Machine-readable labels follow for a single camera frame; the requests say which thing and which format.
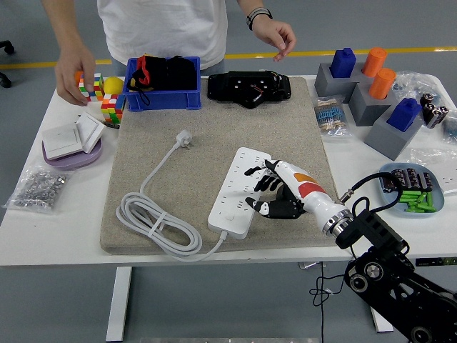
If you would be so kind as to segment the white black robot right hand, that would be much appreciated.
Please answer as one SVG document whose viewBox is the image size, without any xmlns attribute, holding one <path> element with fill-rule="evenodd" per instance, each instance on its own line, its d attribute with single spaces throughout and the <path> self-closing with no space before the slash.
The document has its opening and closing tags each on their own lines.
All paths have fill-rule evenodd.
<svg viewBox="0 0 457 343">
<path fill-rule="evenodd" d="M 283 197 L 269 202 L 256 201 L 251 197 L 246 202 L 251 208 L 269 219 L 297 219 L 303 213 L 315 215 L 318 227 L 325 234 L 336 234 L 336 228 L 345 227 L 352 221 L 348 208 L 336 203 L 307 171 L 281 160 L 265 160 L 262 166 L 245 172 L 250 176 L 265 169 L 266 175 L 257 183 L 254 190 L 273 191 L 283 185 Z"/>
</svg>

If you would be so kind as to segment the person's right hand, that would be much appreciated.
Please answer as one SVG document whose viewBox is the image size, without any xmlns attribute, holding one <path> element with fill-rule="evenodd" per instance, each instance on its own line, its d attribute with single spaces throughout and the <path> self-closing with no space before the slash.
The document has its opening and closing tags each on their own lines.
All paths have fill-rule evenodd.
<svg viewBox="0 0 457 343">
<path fill-rule="evenodd" d="M 94 56 L 84 44 L 62 47 L 55 67 L 57 94 L 70 104 L 86 106 L 89 101 L 79 90 L 75 76 L 82 71 L 85 75 L 84 86 L 92 91 L 95 66 Z"/>
</svg>

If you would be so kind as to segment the person's left hand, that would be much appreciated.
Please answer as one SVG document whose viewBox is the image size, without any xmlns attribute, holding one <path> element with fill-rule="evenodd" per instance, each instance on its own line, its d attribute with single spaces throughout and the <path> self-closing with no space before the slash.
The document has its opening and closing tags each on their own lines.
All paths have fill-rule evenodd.
<svg viewBox="0 0 457 343">
<path fill-rule="evenodd" d="M 252 23 L 256 38 L 277 49 L 274 61 L 283 60 L 296 46 L 297 38 L 290 24 L 259 14 Z"/>
</svg>

